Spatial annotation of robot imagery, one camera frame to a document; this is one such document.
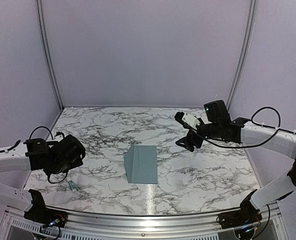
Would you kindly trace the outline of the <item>white green glue stick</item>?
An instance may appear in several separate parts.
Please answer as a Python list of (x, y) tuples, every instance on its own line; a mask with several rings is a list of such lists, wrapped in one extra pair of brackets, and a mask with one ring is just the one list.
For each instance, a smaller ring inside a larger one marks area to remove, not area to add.
[(69, 184), (69, 189), (70, 189), (72, 192), (77, 192), (77, 191), (78, 191), (77, 188), (76, 188), (76, 186), (75, 186), (75, 184), (74, 184), (74, 182), (73, 182), (72, 180), (69, 180), (69, 181), (68, 181), (68, 184)]

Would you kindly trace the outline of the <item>blue-grey envelope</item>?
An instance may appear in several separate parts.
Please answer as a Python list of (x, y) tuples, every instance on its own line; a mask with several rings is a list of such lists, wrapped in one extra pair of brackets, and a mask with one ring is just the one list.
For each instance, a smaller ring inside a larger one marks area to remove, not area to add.
[(128, 183), (158, 184), (157, 147), (131, 145), (124, 155)]

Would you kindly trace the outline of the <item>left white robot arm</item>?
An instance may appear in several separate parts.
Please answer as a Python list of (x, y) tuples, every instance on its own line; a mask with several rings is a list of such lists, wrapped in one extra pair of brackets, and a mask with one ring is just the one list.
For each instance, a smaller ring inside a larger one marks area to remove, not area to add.
[[(43, 170), (50, 178), (81, 166), (85, 156), (84, 146), (72, 135), (59, 141), (42, 138), (17, 141), (12, 147), (0, 148), (0, 173)], [(22, 190), (0, 183), (0, 204), (22, 210), (41, 223), (51, 218), (42, 194), (36, 190)]]

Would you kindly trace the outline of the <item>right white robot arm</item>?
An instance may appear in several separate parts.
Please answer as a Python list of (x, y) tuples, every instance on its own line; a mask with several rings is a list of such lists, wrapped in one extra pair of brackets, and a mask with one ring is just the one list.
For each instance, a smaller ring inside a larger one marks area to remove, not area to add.
[(235, 219), (246, 224), (261, 207), (285, 198), (296, 191), (296, 130), (256, 123), (253, 118), (231, 119), (224, 101), (216, 100), (204, 105), (208, 123), (187, 112), (177, 112), (175, 120), (188, 133), (176, 144), (190, 152), (199, 149), (203, 142), (215, 145), (215, 141), (236, 143), (236, 149), (263, 147), (293, 159), (291, 169), (265, 187), (249, 194), (240, 204)]

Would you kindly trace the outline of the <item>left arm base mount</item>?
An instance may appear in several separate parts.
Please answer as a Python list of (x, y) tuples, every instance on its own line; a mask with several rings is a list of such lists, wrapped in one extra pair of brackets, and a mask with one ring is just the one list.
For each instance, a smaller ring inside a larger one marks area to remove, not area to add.
[(41, 223), (44, 226), (63, 228), (67, 220), (67, 212), (47, 207), (33, 207), (24, 213), (24, 218)]

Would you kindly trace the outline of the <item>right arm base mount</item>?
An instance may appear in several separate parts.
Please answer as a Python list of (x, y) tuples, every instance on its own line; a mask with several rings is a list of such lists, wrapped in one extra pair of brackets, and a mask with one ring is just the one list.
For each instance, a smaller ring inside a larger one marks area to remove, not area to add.
[(244, 225), (249, 225), (255, 222), (260, 222), (262, 216), (259, 211), (248, 213), (246, 210), (232, 210), (222, 212), (217, 216), (217, 223), (221, 225), (222, 229), (235, 228)]

